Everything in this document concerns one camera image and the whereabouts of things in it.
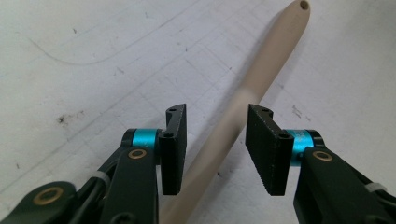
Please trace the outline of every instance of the small hole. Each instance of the small hole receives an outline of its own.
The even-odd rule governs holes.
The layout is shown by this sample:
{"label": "small hole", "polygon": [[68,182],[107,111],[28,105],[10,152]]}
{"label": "small hole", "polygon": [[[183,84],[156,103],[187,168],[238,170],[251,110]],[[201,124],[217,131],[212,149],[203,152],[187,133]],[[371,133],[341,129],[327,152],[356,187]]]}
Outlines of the small hole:
{"label": "small hole", "polygon": [[143,155],[143,151],[133,151],[133,152],[132,152],[132,155],[133,155],[134,157],[141,156],[141,155]]}
{"label": "small hole", "polygon": [[172,133],[166,133],[166,134],[164,134],[163,136],[164,136],[164,137],[173,137],[173,134],[172,134]]}
{"label": "small hole", "polygon": [[58,193],[58,191],[56,191],[56,189],[49,190],[48,192],[45,192],[40,196],[40,200],[43,200],[43,201],[49,200],[49,199],[55,197],[55,195],[57,193]]}
{"label": "small hole", "polygon": [[323,153],[323,152],[318,152],[317,153],[317,156],[319,157],[319,158],[321,158],[321,159],[329,159],[330,157],[329,157],[329,154],[325,154],[325,153]]}
{"label": "small hole", "polygon": [[308,4],[308,2],[306,2],[306,1],[301,1],[301,2],[300,2],[300,7],[301,7],[303,10],[307,10],[307,9],[309,9],[309,4]]}
{"label": "small hole", "polygon": [[279,137],[281,137],[281,138],[289,138],[289,136],[287,134],[285,134],[285,133],[280,133]]}

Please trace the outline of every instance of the scratch mark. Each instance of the scratch mark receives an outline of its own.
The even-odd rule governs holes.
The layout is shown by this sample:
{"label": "scratch mark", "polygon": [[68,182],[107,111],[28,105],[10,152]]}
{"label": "scratch mark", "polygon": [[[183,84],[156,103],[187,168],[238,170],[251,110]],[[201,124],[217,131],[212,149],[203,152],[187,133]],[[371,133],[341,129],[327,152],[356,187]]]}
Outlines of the scratch mark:
{"label": "scratch mark", "polygon": [[293,108],[292,113],[293,113],[295,116],[301,118],[301,115],[302,115],[303,113],[302,113],[299,109],[297,109],[297,106],[294,105],[292,108]]}
{"label": "scratch mark", "polygon": [[128,63],[128,65],[133,64],[137,61],[139,61],[142,58],[142,56],[139,56],[138,58],[136,58],[135,60],[131,61],[130,63]]}
{"label": "scratch mark", "polygon": [[76,66],[86,66],[86,65],[92,65],[92,64],[96,64],[96,63],[101,63],[106,61],[108,58],[105,58],[103,60],[100,61],[96,61],[96,62],[92,62],[92,63],[71,63],[68,61],[64,61],[62,59],[59,59],[51,54],[49,54],[46,50],[44,50],[43,48],[41,48],[35,41],[33,41],[30,37],[26,36],[26,38],[33,44],[33,46],[35,46],[37,49],[39,49],[41,52],[43,52],[47,57],[51,58],[52,60],[58,62],[58,63],[64,63],[67,65],[76,65]]}
{"label": "scratch mark", "polygon": [[122,69],[120,69],[120,68],[118,68],[118,67],[117,67],[117,70],[118,70],[119,72],[123,73],[123,74],[125,73]]}

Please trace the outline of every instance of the blue ring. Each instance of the blue ring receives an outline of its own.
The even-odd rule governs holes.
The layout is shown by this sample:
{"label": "blue ring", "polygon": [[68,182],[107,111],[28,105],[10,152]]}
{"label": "blue ring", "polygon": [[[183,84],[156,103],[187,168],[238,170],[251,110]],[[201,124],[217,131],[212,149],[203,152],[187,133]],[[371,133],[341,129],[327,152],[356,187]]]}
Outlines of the blue ring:
{"label": "blue ring", "polygon": [[134,131],[132,147],[148,147],[154,150],[156,138],[157,129],[137,129]]}
{"label": "blue ring", "polygon": [[301,157],[306,147],[313,147],[314,141],[312,140],[311,134],[307,130],[286,130],[289,134],[294,137],[293,152],[291,154],[290,165],[300,166]]}

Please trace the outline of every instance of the wooden rod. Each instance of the wooden rod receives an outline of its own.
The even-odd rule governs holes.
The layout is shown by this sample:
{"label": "wooden rod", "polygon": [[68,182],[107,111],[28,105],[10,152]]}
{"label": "wooden rod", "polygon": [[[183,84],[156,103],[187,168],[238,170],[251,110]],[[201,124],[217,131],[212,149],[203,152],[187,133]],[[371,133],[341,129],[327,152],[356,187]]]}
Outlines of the wooden rod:
{"label": "wooden rod", "polygon": [[248,104],[258,104],[289,58],[308,23],[310,6],[295,0],[279,15],[218,125],[183,177],[180,193],[164,205],[161,224],[184,224],[247,123]]}

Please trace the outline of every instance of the cable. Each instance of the cable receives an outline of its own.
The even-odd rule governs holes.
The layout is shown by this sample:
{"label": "cable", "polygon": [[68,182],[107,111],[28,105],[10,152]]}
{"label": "cable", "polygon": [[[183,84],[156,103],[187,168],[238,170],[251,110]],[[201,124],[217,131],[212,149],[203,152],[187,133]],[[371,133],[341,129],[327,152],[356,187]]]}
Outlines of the cable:
{"label": "cable", "polygon": [[69,224],[79,224],[82,223],[84,216],[87,211],[89,211],[95,203],[100,199],[99,197],[104,195],[104,189],[106,188],[102,180],[96,180],[95,186],[93,187],[90,196],[82,204],[82,206],[76,211]]}
{"label": "cable", "polygon": [[[364,184],[368,185],[373,183],[369,178],[367,178],[365,175],[363,175],[361,172],[356,170],[353,166],[349,165],[346,163],[349,168],[352,170],[352,172],[356,175],[356,177]],[[379,189],[376,191],[372,192],[378,202],[384,207],[384,209],[387,211],[387,213],[393,218],[396,219],[396,198],[390,194],[388,194],[386,191]]]}

